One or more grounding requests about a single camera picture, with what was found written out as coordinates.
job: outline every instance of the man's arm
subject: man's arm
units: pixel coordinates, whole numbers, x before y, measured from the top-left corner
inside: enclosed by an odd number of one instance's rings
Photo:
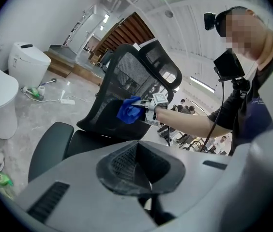
[[[221,115],[211,137],[225,135],[232,131],[233,122],[243,100],[238,91],[233,91],[228,99],[224,102]],[[157,119],[166,125],[182,131],[188,135],[197,137],[207,137],[218,111],[209,116],[194,116],[189,114],[177,113],[175,111],[156,108]]]
[[[196,137],[207,137],[213,125],[213,122],[207,116],[193,116],[160,107],[156,108],[156,113],[157,119],[161,123]],[[222,136],[230,131],[216,125],[212,137]]]

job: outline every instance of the chair armrest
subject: chair armrest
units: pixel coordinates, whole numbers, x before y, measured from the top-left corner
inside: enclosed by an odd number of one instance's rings
[[[31,158],[28,182],[64,159],[73,132],[73,126],[56,122],[44,133]]]

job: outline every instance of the marble floor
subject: marble floor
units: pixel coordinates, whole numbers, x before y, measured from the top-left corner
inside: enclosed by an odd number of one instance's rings
[[[45,131],[56,121],[72,125],[83,119],[92,107],[98,86],[71,73],[63,78],[51,72],[46,72],[43,81],[56,78],[56,83],[45,85],[44,100],[66,99],[70,95],[77,96],[90,102],[75,99],[75,105],[62,105],[60,102],[32,101],[20,91],[15,98],[15,110],[18,128],[15,135],[8,139],[0,139],[0,152],[5,155],[3,172],[12,179],[15,195],[19,194],[28,184],[28,170],[35,147]],[[151,127],[143,140],[167,145],[166,141],[157,134],[157,127]]]

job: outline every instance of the vent grille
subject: vent grille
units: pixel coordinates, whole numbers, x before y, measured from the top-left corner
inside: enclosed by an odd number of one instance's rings
[[[45,223],[68,188],[68,184],[62,182],[54,183],[29,209],[28,214],[41,223]]]

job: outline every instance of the power cord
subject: power cord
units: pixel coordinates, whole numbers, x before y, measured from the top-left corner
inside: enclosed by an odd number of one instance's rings
[[[27,93],[25,93],[21,88],[20,88],[21,92],[23,94],[25,94],[30,100],[36,101],[36,102],[61,102],[61,101],[55,101],[55,100],[46,100],[46,101],[39,101],[37,99],[31,98]]]
[[[214,68],[214,70],[215,70],[215,72],[218,74],[219,78],[221,79],[221,76],[220,76],[220,74],[219,74],[219,72],[218,72],[218,70],[217,70],[216,67]],[[213,124],[213,126],[212,126],[212,128],[211,128],[211,130],[210,130],[210,132],[209,132],[209,135],[207,136],[207,138],[206,138],[206,140],[205,140],[205,142],[204,142],[204,145],[203,145],[203,147],[202,147],[202,149],[201,149],[200,152],[202,152],[202,151],[204,150],[205,145],[208,143],[208,140],[210,139],[210,136],[211,136],[213,130],[215,129],[215,126],[216,126],[216,124],[217,124],[218,118],[219,118],[220,113],[221,113],[221,111],[222,111],[222,107],[223,107],[223,104],[224,104],[225,86],[224,86],[224,81],[222,81],[221,83],[222,83],[222,89],[223,89],[222,105],[221,105],[220,108],[219,108],[218,115],[217,115],[217,117],[216,117],[216,119],[215,119],[215,121],[214,121],[214,124]]]
[[[167,145],[169,145],[169,147],[171,147],[170,145],[170,126],[167,126]]]
[[[83,101],[83,102],[91,102],[91,103],[93,103],[93,101],[83,100],[83,99],[81,99],[81,98],[79,98],[79,97],[76,97],[76,96],[74,96],[74,95],[70,95],[70,96],[67,98],[67,100],[70,100],[70,97],[74,97],[74,98],[79,99],[79,100],[81,100],[81,101]]]
[[[36,102],[61,102],[61,101],[56,101],[56,100],[39,101],[39,100],[37,100],[37,99],[34,99],[34,98],[30,97],[30,96],[29,96],[27,93],[25,93],[21,88],[20,88],[20,91],[21,91],[23,94],[25,94],[30,100],[33,100],[33,101],[36,101]],[[76,97],[76,96],[74,96],[74,95],[70,95],[70,96],[67,98],[67,100],[70,100],[70,97],[74,97],[74,98],[79,99],[79,100],[84,101],[84,102],[92,102],[92,101],[83,100],[83,99],[81,99],[81,98],[79,98],[79,97]]]

